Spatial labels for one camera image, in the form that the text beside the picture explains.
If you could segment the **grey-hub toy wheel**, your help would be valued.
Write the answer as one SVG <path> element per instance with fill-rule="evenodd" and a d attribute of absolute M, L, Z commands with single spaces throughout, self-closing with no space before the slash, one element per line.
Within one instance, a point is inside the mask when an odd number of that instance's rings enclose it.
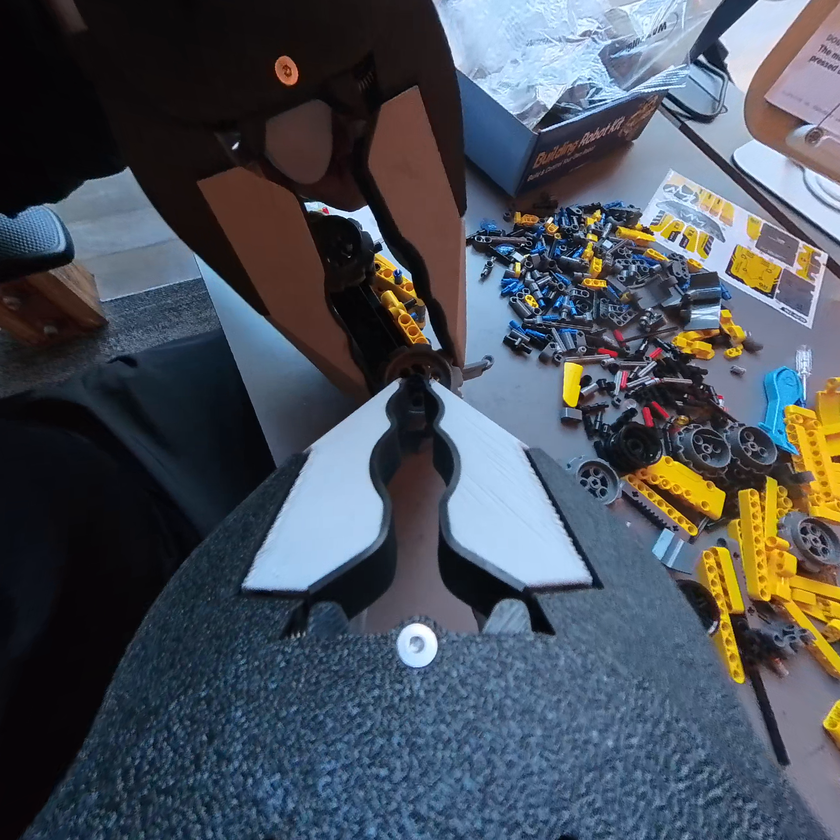
<path fill-rule="evenodd" d="M 790 511 L 780 521 L 779 534 L 790 544 L 804 571 L 837 575 L 839 538 L 828 524 L 799 511 Z"/>

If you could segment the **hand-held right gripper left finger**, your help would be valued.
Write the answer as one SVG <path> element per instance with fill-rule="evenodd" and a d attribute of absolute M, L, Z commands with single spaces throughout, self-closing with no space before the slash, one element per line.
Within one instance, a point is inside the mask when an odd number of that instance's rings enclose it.
<path fill-rule="evenodd" d="M 365 611 L 396 575 L 389 484 L 402 465 L 407 380 L 395 381 L 305 453 L 241 590 Z"/>

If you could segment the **person's left forearm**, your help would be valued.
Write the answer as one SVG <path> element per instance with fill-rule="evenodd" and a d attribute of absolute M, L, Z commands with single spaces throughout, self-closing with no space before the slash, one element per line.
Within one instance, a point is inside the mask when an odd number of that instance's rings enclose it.
<path fill-rule="evenodd" d="M 43 2 L 1 2 L 1 213 L 58 203 L 125 160 Z"/>

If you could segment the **crumpled clear plastic wrap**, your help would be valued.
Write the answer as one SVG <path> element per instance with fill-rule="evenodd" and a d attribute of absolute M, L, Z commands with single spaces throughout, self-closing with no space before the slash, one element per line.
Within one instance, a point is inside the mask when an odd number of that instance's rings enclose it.
<path fill-rule="evenodd" d="M 439 1 L 456 68 L 534 129 L 677 87 L 718 1 Z"/>

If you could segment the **long black toy axle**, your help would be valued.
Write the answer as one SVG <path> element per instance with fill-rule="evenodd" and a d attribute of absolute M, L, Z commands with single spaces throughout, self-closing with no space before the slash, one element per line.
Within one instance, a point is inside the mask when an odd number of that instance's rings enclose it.
<path fill-rule="evenodd" d="M 767 629 L 751 627 L 745 615 L 735 615 L 732 627 L 742 666 L 769 736 L 773 755 L 780 766 L 788 767 L 791 759 L 760 673 L 761 667 L 770 667 L 781 662 L 781 647 L 777 644 L 778 639 Z"/>

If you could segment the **yellow and black sticker sheet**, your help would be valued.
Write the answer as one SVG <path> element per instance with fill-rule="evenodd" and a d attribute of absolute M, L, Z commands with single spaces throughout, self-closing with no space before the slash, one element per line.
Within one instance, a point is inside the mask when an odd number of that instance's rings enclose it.
<path fill-rule="evenodd" d="M 642 221 L 663 249 L 810 329 L 828 255 L 725 196 L 669 170 Z"/>

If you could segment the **black toy wheel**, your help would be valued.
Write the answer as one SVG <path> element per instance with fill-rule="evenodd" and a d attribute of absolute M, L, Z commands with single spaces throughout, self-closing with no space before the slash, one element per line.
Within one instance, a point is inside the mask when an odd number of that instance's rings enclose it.
<path fill-rule="evenodd" d="M 665 454 L 658 431 L 629 422 L 613 429 L 602 442 L 602 457 L 621 476 L 654 466 Z"/>
<path fill-rule="evenodd" d="M 725 434 L 730 448 L 729 471 L 744 475 L 768 475 L 778 458 L 772 437 L 760 427 L 731 424 Z"/>
<path fill-rule="evenodd" d="M 720 477 L 731 462 L 728 441 L 712 427 L 690 423 L 676 429 L 670 439 L 673 456 L 709 480 Z"/>

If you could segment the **white stand base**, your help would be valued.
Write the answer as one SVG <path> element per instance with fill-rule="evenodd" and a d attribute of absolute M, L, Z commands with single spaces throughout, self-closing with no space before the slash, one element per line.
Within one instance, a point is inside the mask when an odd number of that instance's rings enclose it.
<path fill-rule="evenodd" d="M 790 131 L 780 150 L 757 140 L 732 155 L 737 169 L 827 233 L 838 228 L 838 135 L 813 124 Z"/>

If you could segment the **grey toy wheel with tire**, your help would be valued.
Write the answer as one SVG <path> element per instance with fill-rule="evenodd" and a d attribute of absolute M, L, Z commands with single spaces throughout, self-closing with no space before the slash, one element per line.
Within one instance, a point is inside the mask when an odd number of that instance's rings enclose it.
<path fill-rule="evenodd" d="M 387 361 L 382 373 L 382 384 L 388 385 L 411 375 L 420 375 L 451 389 L 454 368 L 429 344 L 413 344 L 394 352 Z"/>
<path fill-rule="evenodd" d="M 329 294 L 369 283 L 375 273 L 374 241 L 351 217 L 308 211 L 308 226 L 324 268 Z"/>

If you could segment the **person's legs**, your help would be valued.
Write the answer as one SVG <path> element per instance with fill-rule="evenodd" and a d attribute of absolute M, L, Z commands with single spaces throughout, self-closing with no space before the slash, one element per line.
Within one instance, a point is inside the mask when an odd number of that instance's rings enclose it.
<path fill-rule="evenodd" d="M 2 400 L 1 837 L 75 759 L 125 648 L 274 470 L 221 329 Z"/>

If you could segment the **large black toy tire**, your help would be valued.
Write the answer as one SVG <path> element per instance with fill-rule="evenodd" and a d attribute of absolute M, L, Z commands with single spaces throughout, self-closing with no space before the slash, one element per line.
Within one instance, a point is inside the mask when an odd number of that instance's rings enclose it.
<path fill-rule="evenodd" d="M 675 584 L 698 617 L 705 633 L 710 637 L 715 636 L 721 625 L 721 609 L 715 596 L 698 581 L 680 578 L 675 580 Z"/>

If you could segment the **black desk stand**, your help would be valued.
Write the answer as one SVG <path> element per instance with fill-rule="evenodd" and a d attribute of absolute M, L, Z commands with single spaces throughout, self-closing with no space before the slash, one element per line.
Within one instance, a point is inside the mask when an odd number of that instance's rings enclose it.
<path fill-rule="evenodd" d="M 722 37 L 756 3 L 719 3 L 689 53 L 685 85 L 666 94 L 661 103 L 668 116 L 683 122 L 709 124 L 726 111 L 732 76 L 728 68 L 729 51 Z"/>

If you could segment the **wooden post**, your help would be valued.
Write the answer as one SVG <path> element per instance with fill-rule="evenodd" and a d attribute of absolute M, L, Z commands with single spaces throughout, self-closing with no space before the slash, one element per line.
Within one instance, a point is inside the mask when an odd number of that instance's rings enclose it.
<path fill-rule="evenodd" d="M 109 323 L 90 271 L 72 262 L 1 286 L 1 329 L 31 347 L 49 347 Z"/>

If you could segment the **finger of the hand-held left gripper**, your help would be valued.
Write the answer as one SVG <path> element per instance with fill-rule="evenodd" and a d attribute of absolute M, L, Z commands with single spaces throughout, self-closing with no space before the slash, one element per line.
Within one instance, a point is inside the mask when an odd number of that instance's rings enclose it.
<path fill-rule="evenodd" d="M 360 137 L 356 176 L 387 247 L 407 269 L 448 362 L 466 363 L 466 226 L 463 154 L 452 185 L 423 93 L 383 101 Z"/>
<path fill-rule="evenodd" d="M 327 301 L 325 272 L 305 210 L 284 186 L 244 167 L 197 182 L 266 318 L 327 379 L 357 401 L 371 391 Z"/>

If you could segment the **pile of yellow toy beams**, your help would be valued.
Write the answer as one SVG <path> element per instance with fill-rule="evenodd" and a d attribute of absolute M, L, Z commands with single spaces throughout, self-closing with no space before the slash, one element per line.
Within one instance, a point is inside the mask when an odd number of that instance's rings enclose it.
<path fill-rule="evenodd" d="M 784 411 L 789 440 L 799 450 L 778 449 L 768 475 L 726 471 L 709 480 L 680 463 L 669 451 L 657 462 L 622 479 L 625 498 L 662 529 L 697 539 L 724 526 L 726 535 L 700 550 L 692 575 L 721 609 L 713 636 L 730 678 L 749 682 L 733 631 L 733 617 L 745 615 L 753 628 L 778 639 L 781 662 L 764 666 L 784 676 L 785 660 L 805 648 L 838 680 L 838 573 L 804 571 L 779 534 L 790 511 L 818 518 L 838 535 L 838 377 L 815 394 L 813 407 Z"/>

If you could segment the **printed paper sheet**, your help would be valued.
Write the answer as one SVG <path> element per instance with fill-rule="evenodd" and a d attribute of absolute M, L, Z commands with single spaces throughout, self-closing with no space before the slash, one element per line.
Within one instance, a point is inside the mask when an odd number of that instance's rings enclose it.
<path fill-rule="evenodd" d="M 765 94 L 769 104 L 839 134 L 839 8 L 826 17 Z"/>

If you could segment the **grey curved toy panel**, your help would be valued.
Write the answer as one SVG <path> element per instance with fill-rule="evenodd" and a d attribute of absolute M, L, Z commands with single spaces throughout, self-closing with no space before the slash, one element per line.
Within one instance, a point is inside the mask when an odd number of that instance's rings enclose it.
<path fill-rule="evenodd" d="M 692 575 L 697 564 L 696 547 L 676 531 L 662 529 L 652 547 L 652 554 L 666 568 Z"/>

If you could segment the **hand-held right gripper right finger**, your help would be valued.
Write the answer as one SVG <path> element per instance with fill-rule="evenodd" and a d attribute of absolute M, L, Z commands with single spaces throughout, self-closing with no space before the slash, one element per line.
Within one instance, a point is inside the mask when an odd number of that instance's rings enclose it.
<path fill-rule="evenodd" d="M 436 381 L 419 380 L 444 482 L 438 565 L 475 613 L 504 600 L 539 615 L 539 595 L 588 591 L 596 575 L 519 438 Z"/>

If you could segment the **grey toy wheel rim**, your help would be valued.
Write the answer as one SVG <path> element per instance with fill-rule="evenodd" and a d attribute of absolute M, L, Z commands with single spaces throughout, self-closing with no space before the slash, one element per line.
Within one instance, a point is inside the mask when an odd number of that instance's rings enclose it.
<path fill-rule="evenodd" d="M 578 458 L 570 467 L 579 485 L 605 506 L 612 505 L 622 493 L 622 479 L 614 468 L 600 458 Z"/>

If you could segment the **dark blue kit box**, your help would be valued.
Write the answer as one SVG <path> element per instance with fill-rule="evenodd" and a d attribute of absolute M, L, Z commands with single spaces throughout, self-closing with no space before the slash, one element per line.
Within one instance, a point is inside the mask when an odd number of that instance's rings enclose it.
<path fill-rule="evenodd" d="M 459 70 L 457 78 L 465 156 L 511 197 L 634 142 L 665 97 L 663 90 L 643 91 L 531 130 Z"/>

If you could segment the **black and yellow toy chassis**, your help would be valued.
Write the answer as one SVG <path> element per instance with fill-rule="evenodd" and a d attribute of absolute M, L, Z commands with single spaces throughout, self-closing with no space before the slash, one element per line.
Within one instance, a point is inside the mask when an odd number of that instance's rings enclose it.
<path fill-rule="evenodd" d="M 336 215 L 320 203 L 306 203 L 304 207 L 307 212 Z M 417 295 L 412 279 L 383 256 L 382 243 L 373 241 L 371 281 L 334 294 L 329 294 L 325 287 L 325 298 L 348 338 L 353 362 L 360 368 L 371 392 L 376 393 L 384 387 L 382 373 L 394 352 L 413 344 L 432 345 L 424 333 L 427 316 L 424 300 Z M 492 367 L 494 358 L 485 355 L 462 368 L 450 364 L 454 368 L 454 380 L 449 390 L 460 394 L 463 383 L 482 376 Z"/>

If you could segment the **blue brick separator tool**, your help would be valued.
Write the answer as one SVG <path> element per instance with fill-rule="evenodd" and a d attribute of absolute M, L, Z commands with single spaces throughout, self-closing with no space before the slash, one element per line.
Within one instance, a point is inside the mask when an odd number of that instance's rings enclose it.
<path fill-rule="evenodd" d="M 781 366 L 768 372 L 763 378 L 763 392 L 766 410 L 761 428 L 773 441 L 777 449 L 790 455 L 798 455 L 786 432 L 784 411 L 788 406 L 805 406 L 805 390 L 797 371 Z"/>

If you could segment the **wooden sign board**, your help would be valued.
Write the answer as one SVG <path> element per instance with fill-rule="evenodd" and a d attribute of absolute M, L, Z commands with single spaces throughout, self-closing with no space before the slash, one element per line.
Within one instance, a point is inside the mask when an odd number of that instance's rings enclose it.
<path fill-rule="evenodd" d="M 770 104 L 765 96 L 819 27 L 838 8 L 838 1 L 811 1 L 788 27 L 756 70 L 745 94 L 743 118 L 751 137 L 774 149 L 803 121 Z"/>

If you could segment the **grey desk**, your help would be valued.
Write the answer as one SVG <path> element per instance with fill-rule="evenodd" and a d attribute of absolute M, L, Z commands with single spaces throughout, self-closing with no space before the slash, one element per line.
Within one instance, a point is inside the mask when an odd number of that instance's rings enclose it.
<path fill-rule="evenodd" d="M 797 213 L 770 198 L 730 163 L 732 150 L 747 142 L 740 91 L 728 94 L 728 112 L 711 126 L 684 126 L 656 114 L 641 137 L 603 161 L 583 166 L 552 184 L 562 202 L 626 200 L 645 205 L 668 169 L 732 200 L 791 235 L 808 239 L 830 256 L 817 302 L 813 329 L 803 328 L 738 290 L 732 292 L 740 323 L 764 342 L 760 353 L 747 354 L 747 374 L 739 379 L 719 359 L 710 365 L 710 381 L 728 410 L 744 422 L 763 412 L 765 371 L 790 364 L 795 347 L 814 353 L 815 386 L 838 374 L 838 245 Z M 319 438 L 351 412 L 348 398 L 234 292 L 201 259 L 196 263 L 213 301 L 277 464 Z M 561 463 L 582 450 L 582 432 L 559 423 L 560 372 L 533 356 L 519 359 L 501 346 L 507 307 L 496 291 L 496 277 L 480 281 L 480 257 L 467 256 L 469 350 L 493 354 L 491 371 L 465 384 L 466 400 L 528 445 L 544 449 Z M 838 831 L 838 750 L 829 742 L 822 719 L 838 698 L 838 683 L 808 654 L 798 656 L 788 677 L 769 674 L 765 685 L 791 756 L 785 772 L 833 835 Z"/>

